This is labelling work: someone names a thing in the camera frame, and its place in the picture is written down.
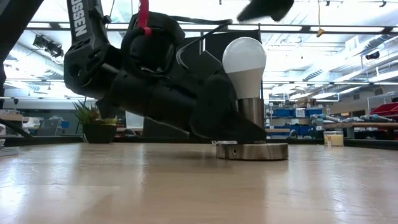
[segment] window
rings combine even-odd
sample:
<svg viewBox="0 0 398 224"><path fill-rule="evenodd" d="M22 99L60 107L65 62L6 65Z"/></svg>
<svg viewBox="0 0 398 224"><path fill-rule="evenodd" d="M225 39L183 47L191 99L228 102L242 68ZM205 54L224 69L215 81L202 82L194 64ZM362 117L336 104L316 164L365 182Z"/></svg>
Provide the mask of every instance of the window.
<svg viewBox="0 0 398 224"><path fill-rule="evenodd" d="M359 100L360 99L360 96L359 96L359 93L357 93L357 94L354 94L354 100Z"/></svg>
<svg viewBox="0 0 398 224"><path fill-rule="evenodd" d="M381 94L383 94L383 89L382 88L378 88L377 90L374 91L374 95L375 96L378 96L378 95L381 95Z"/></svg>

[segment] potted plant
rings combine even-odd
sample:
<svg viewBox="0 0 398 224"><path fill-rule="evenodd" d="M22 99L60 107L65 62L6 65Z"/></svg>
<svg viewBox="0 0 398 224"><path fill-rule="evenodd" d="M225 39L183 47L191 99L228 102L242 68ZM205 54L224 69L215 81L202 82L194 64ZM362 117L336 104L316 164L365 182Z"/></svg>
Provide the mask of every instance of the potted plant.
<svg viewBox="0 0 398 224"><path fill-rule="evenodd" d="M76 117L83 126L83 134L89 143L111 143L116 135L116 119L101 119L96 106L86 106L83 102L74 103Z"/></svg>

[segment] green plant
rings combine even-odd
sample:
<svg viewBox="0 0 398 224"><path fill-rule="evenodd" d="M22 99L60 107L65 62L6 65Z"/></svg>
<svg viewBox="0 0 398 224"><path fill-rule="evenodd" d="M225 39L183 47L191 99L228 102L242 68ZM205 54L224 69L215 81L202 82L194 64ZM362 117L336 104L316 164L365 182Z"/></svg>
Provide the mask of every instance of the green plant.
<svg viewBox="0 0 398 224"><path fill-rule="evenodd" d="M116 125L116 119L101 119L100 111L96 106L86 106L84 102L73 103L76 109L76 117L80 124L105 124Z"/></svg>

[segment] lamp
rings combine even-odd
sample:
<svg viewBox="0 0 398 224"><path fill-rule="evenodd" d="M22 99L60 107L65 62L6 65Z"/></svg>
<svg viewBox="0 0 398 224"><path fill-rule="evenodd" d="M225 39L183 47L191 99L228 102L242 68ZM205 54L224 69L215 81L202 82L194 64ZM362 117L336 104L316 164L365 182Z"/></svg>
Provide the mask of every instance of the lamp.
<svg viewBox="0 0 398 224"><path fill-rule="evenodd" d="M266 61L261 43L250 37L232 41L223 54L224 71L235 88L239 113L262 129L265 122L260 84ZM287 144L265 144L265 139L253 144L218 141L216 145L216 156L220 159L281 160L289 154Z"/></svg>
<svg viewBox="0 0 398 224"><path fill-rule="evenodd" d="M266 51L256 39L241 37L227 46L223 54L223 67L238 99L260 97L259 89L266 60Z"/></svg>

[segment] fluorescent light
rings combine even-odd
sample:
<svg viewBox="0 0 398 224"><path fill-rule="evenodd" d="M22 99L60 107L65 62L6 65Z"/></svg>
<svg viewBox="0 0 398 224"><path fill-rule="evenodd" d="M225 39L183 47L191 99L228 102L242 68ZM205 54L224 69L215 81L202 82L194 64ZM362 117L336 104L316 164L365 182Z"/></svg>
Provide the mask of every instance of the fluorescent light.
<svg viewBox="0 0 398 224"><path fill-rule="evenodd" d="M308 85L312 85L312 84L319 84L319 85L327 85L330 84L330 82L294 82L295 84L308 84Z"/></svg>
<svg viewBox="0 0 398 224"><path fill-rule="evenodd" d="M30 22L26 28L51 28L48 22Z"/></svg>
<svg viewBox="0 0 398 224"><path fill-rule="evenodd" d="M10 82L54 82L54 83L63 83L63 80L46 80L46 79L39 79L39 78L7 78L6 81Z"/></svg>
<svg viewBox="0 0 398 224"><path fill-rule="evenodd" d="M295 99L298 99L298 98L306 97L306 96L308 96L308 95L310 95L310 94L311 94L311 93L300 93L300 94L292 95L292 96L290 97L290 99L291 99L291 100L295 100Z"/></svg>
<svg viewBox="0 0 398 224"><path fill-rule="evenodd" d="M378 75L378 76L376 76L376 77L370 78L370 79L369 79L369 82L383 81L383 80L387 80L387 79L390 79L390 78L394 78L394 77L396 77L396 76L398 76L398 72L397 72L397 71L394 71L394 72L387 72L387 73Z"/></svg>
<svg viewBox="0 0 398 224"><path fill-rule="evenodd" d="M262 31L300 31L301 26L261 26Z"/></svg>
<svg viewBox="0 0 398 224"><path fill-rule="evenodd" d="M229 30L257 30L259 26L256 25L249 25L249 26L242 26L242 25L229 25Z"/></svg>
<svg viewBox="0 0 398 224"><path fill-rule="evenodd" d="M287 81L262 81L263 84L289 84Z"/></svg>
<svg viewBox="0 0 398 224"><path fill-rule="evenodd" d="M40 99L40 97L14 97L15 99L18 100L37 100Z"/></svg>
<svg viewBox="0 0 398 224"><path fill-rule="evenodd" d="M319 27L311 27L310 31L318 31ZM325 32L381 32L384 27L322 27Z"/></svg>
<svg viewBox="0 0 398 224"><path fill-rule="evenodd" d="M291 101L291 102L296 102L297 100L284 100L284 99L270 99L270 100L264 100L265 102L285 102L285 101Z"/></svg>
<svg viewBox="0 0 398 224"><path fill-rule="evenodd" d="M67 22L59 23L58 24L61 28L70 29L70 24Z"/></svg>
<svg viewBox="0 0 398 224"><path fill-rule="evenodd" d="M359 88L361 88L360 86L358 86L358 87L354 87L354 88L349 88L349 89L347 89L347 90L344 90L344 91L341 91L341 92L339 92L340 94L346 94L346 93L349 93L349 92L352 92L352 91L355 91L355 90L357 90L357 89L359 89Z"/></svg>
<svg viewBox="0 0 398 224"><path fill-rule="evenodd" d="M335 85L368 85L368 82L335 82Z"/></svg>
<svg viewBox="0 0 398 224"><path fill-rule="evenodd" d="M108 24L108 29L128 29L129 24Z"/></svg>
<svg viewBox="0 0 398 224"><path fill-rule="evenodd" d="M327 103L327 102L340 102L340 100L317 100L319 103Z"/></svg>
<svg viewBox="0 0 398 224"><path fill-rule="evenodd" d="M320 93L318 95L313 96L313 99L323 99L323 98L328 98L329 96L333 96L336 93Z"/></svg>
<svg viewBox="0 0 398 224"><path fill-rule="evenodd" d="M353 73L350 73L348 75L345 75L343 77L336 79L335 82L343 82L343 81L349 80L350 78L354 78L355 76L360 75L360 74L361 74L360 71L353 72Z"/></svg>
<svg viewBox="0 0 398 224"><path fill-rule="evenodd" d="M398 85L398 82L376 82L375 85Z"/></svg>
<svg viewBox="0 0 398 224"><path fill-rule="evenodd" d="M218 27L218 25L201 25L201 24L180 24L183 30L213 30Z"/></svg>

